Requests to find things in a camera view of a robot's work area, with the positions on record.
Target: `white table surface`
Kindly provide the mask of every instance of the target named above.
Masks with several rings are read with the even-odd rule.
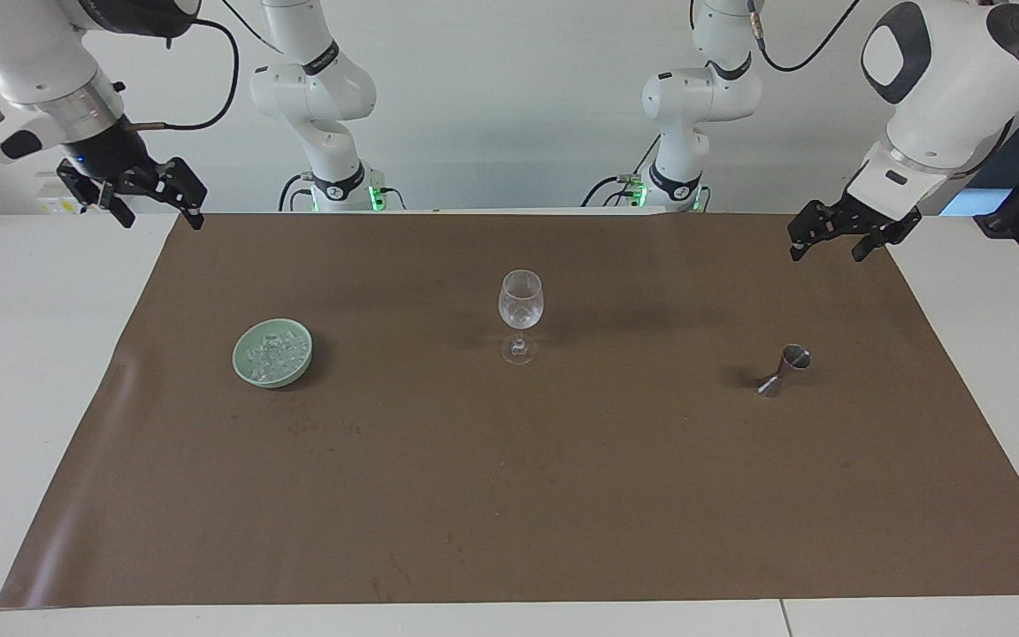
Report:
[[[548,211],[559,213],[566,211]],[[171,228],[0,217],[0,586]],[[825,245],[815,250],[845,250]],[[926,218],[895,261],[1019,472],[1019,250]],[[0,612],[0,634],[1019,634],[1019,597]]]

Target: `glass base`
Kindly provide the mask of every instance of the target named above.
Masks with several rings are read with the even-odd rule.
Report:
[[[501,341],[501,358],[514,366],[525,366],[537,356],[537,342],[526,334],[511,334]]]

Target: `bowl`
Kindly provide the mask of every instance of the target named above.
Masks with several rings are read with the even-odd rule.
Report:
[[[262,348],[263,343],[270,342],[270,339],[282,338],[284,334],[291,334],[294,337],[305,339],[305,359],[301,360],[299,366],[290,366],[274,376],[267,376],[266,379],[255,379],[255,362],[251,360],[252,351]],[[293,383],[300,379],[312,363],[312,334],[303,324],[293,321],[291,318],[271,318],[270,321],[263,321],[251,327],[238,338],[234,344],[234,372],[238,377],[254,386],[262,388],[279,388]]]

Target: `green bowl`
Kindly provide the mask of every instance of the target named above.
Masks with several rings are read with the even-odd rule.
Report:
[[[297,368],[297,370],[288,372],[287,375],[280,379],[270,379],[266,380],[266,382],[258,382],[258,380],[251,379],[251,374],[254,372],[254,363],[247,360],[246,353],[252,350],[252,348],[262,346],[263,338],[267,337],[267,335],[271,337],[271,335],[284,334],[285,332],[291,332],[306,338],[308,344],[305,362],[301,363],[301,367]],[[300,379],[305,374],[305,371],[309,368],[309,363],[312,363],[312,334],[309,333],[306,326],[290,318],[271,318],[270,321],[258,323],[258,325],[247,330],[243,334],[243,338],[238,338],[238,342],[234,346],[235,374],[240,379],[257,387],[279,388],[293,383],[294,380]]]

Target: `white wall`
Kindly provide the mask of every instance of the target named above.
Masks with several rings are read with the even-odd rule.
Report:
[[[234,0],[264,29],[255,0]],[[771,0],[769,51],[800,61],[848,0]],[[889,119],[860,69],[870,24],[895,0],[865,0],[832,47],[795,75],[757,65],[767,82],[751,119],[710,124],[712,210],[795,212],[833,201]],[[145,132],[158,160],[177,154],[210,187],[207,210],[270,210],[305,168],[286,130],[252,105],[250,71],[276,61],[218,0],[203,15],[243,45],[238,101],[200,132]],[[361,154],[413,207],[578,205],[606,174],[631,170],[656,129],[640,90],[662,70],[700,65],[687,0],[326,0],[332,33],[379,87],[379,107],[352,122]],[[90,34],[90,49],[124,81],[133,120],[195,122],[218,109],[230,71],[221,34],[161,41]],[[37,170],[56,153],[0,166],[0,213],[37,212]],[[947,199],[949,193],[940,201]]]

